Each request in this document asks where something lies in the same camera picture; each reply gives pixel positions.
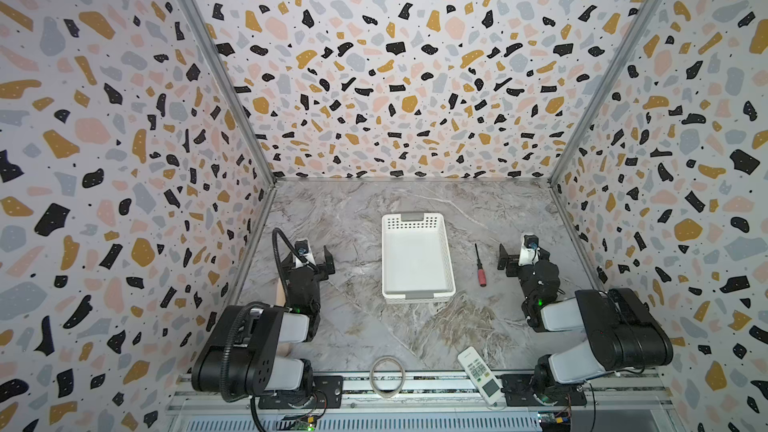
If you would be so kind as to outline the red handled screwdriver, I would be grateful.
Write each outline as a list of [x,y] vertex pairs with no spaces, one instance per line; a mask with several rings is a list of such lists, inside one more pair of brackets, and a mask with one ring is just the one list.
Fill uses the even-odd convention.
[[476,262],[477,262],[477,279],[478,279],[478,283],[479,283],[479,285],[481,287],[486,287],[487,286],[487,278],[486,278],[486,273],[485,273],[485,270],[484,270],[484,267],[483,267],[483,264],[482,264],[482,261],[481,261],[481,258],[480,258],[479,248],[478,248],[477,245],[474,245],[474,248],[475,248]]

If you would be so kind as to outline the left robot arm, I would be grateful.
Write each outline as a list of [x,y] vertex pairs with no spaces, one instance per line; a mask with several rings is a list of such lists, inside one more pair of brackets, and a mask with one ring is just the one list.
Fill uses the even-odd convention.
[[285,303],[226,307],[192,366],[195,391],[216,393],[226,402],[263,397],[292,408],[316,399],[311,363],[282,356],[278,347],[313,340],[320,323],[320,283],[335,273],[335,264],[328,249],[317,264],[307,242],[295,247],[300,256],[279,263]]

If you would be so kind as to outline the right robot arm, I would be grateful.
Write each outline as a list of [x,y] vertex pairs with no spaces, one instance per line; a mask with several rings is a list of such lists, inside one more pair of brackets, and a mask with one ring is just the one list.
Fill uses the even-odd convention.
[[525,235],[517,254],[500,246],[497,268],[518,280],[521,310],[534,331],[586,334],[570,349],[538,359],[528,390],[540,403],[558,405],[591,379],[671,363],[671,339],[631,289],[583,289],[562,299],[559,268],[537,236]]

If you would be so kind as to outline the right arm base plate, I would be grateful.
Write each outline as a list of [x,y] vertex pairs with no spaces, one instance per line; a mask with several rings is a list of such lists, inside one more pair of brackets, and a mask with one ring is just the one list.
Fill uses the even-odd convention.
[[509,407],[585,406],[587,398],[578,384],[560,384],[534,373],[500,376]]

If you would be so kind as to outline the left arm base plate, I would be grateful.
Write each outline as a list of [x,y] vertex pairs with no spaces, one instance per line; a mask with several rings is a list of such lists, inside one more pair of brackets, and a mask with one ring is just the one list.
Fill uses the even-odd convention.
[[298,389],[279,390],[258,400],[261,410],[324,411],[339,409],[342,403],[344,377],[342,375],[314,376],[304,380]]

